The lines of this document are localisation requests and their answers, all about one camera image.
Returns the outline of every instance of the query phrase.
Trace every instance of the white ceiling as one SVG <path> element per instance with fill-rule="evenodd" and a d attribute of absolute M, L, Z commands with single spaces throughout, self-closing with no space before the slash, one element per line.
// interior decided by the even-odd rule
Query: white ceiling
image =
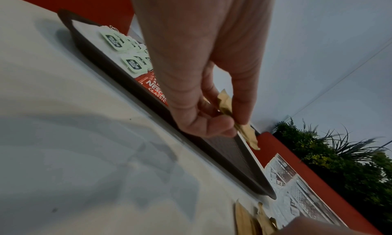
<path fill-rule="evenodd" d="M 392 0 L 276 0 L 252 122 L 294 116 L 392 38 Z M 215 83 L 232 94 L 230 77 Z"/>

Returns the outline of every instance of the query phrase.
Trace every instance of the dark tray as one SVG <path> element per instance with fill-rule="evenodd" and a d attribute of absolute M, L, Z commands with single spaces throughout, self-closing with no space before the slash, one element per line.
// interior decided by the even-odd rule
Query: dark tray
<path fill-rule="evenodd" d="M 64 9 L 59 10 L 57 14 L 65 26 L 70 30 L 72 39 L 77 48 L 89 60 L 102 69 L 125 90 L 138 98 L 153 112 L 163 118 L 167 123 L 180 131 L 173 120 L 169 109 L 86 39 L 73 26 L 72 20 L 97 26 L 101 26 L 100 24 Z M 276 199 L 273 188 L 238 135 L 235 138 L 215 137 L 203 139 L 183 132 L 181 133 L 252 191 Z"/>

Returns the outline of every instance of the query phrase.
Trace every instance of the hand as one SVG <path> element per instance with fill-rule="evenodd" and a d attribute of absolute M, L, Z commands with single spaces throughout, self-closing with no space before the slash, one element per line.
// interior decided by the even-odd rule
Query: hand
<path fill-rule="evenodd" d="M 335 226 L 314 219 L 297 217 L 273 235 L 365 235 L 347 227 Z"/>
<path fill-rule="evenodd" d="M 179 128 L 201 137 L 235 136 L 234 120 L 247 124 L 256 103 L 273 0 L 132 2 Z M 234 119 L 218 112 L 214 64 L 232 77 Z"/>

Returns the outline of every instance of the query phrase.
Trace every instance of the tray rim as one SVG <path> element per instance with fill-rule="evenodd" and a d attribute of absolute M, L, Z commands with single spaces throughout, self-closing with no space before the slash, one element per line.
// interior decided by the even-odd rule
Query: tray rim
<path fill-rule="evenodd" d="M 249 169 L 252 171 L 255 177 L 263 179 L 263 183 L 256 182 L 254 179 L 243 173 L 239 168 L 237 168 L 233 163 L 231 163 L 226 157 L 219 153 L 214 147 L 212 147 L 207 141 L 200 137 L 196 137 L 187 133 L 182 132 L 176 125 L 174 119 L 172 118 L 169 109 L 160 102 L 152 93 L 145 90 L 145 88 L 136 81 L 133 77 L 129 76 L 121 67 L 114 63 L 106 54 L 100 51 L 94 44 L 92 44 L 88 39 L 86 39 L 74 26 L 72 20 L 83 22 L 86 24 L 101 26 L 99 23 L 93 22 L 87 18 L 84 18 L 74 12 L 68 11 L 66 9 L 60 9 L 57 12 L 58 17 L 63 22 L 63 24 L 71 32 L 72 39 L 76 44 L 76 47 L 81 51 L 81 53 L 86 56 L 90 61 L 97 65 L 100 69 L 104 71 L 108 77 L 113 81 L 117 82 L 121 87 L 128 91 L 131 95 L 139 99 L 144 105 L 151 109 L 155 113 L 159 113 L 159 116 L 164 119 L 169 125 L 174 129 L 179 131 L 184 137 L 186 137 L 191 143 L 198 147 L 204 154 L 208 155 L 217 164 L 223 167 L 227 172 L 229 172 L 238 181 L 242 182 L 250 190 L 259 195 L 267 195 L 272 199 L 276 200 L 276 193 L 273 190 L 268 179 L 261 171 L 257 162 L 251 155 L 251 152 L 246 149 L 246 153 L 243 153 L 246 163 L 249 165 Z M 243 143 L 242 139 L 237 135 L 234 138 L 235 142 Z"/>

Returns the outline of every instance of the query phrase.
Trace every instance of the potted plant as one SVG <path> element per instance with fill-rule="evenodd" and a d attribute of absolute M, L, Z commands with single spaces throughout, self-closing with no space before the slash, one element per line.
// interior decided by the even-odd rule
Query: potted plant
<path fill-rule="evenodd" d="M 375 139 L 349 142 L 344 135 L 317 127 L 298 129 L 280 122 L 274 136 L 384 234 L 392 228 L 392 159 Z"/>

